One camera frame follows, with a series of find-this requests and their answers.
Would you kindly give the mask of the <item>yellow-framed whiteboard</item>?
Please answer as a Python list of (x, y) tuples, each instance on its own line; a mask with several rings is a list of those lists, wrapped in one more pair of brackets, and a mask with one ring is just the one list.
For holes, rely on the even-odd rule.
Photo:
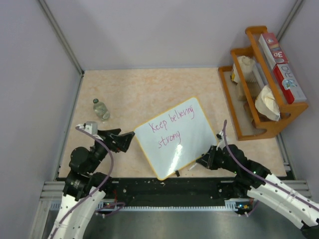
[(192, 97), (134, 129), (158, 180), (165, 180), (218, 144), (204, 110)]

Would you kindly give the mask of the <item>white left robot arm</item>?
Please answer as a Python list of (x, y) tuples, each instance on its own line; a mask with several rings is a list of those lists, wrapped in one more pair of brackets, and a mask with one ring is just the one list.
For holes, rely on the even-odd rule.
[(109, 197), (113, 185), (110, 174), (96, 172), (102, 160), (109, 156), (114, 167), (113, 153), (127, 152), (133, 131), (121, 133), (121, 129), (99, 130), (94, 122), (79, 124), (76, 130), (94, 140), (89, 149), (75, 148), (70, 155), (70, 172), (65, 179), (61, 204), (50, 239), (81, 239), (96, 208), (103, 198)]

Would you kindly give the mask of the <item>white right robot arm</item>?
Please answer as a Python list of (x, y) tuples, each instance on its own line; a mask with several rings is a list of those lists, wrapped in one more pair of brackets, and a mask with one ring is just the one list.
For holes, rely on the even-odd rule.
[(236, 145), (213, 145), (196, 163), (209, 170), (235, 173), (232, 193), (267, 205), (292, 222), (305, 238), (319, 237), (318, 203), (289, 187), (262, 164), (248, 159)]

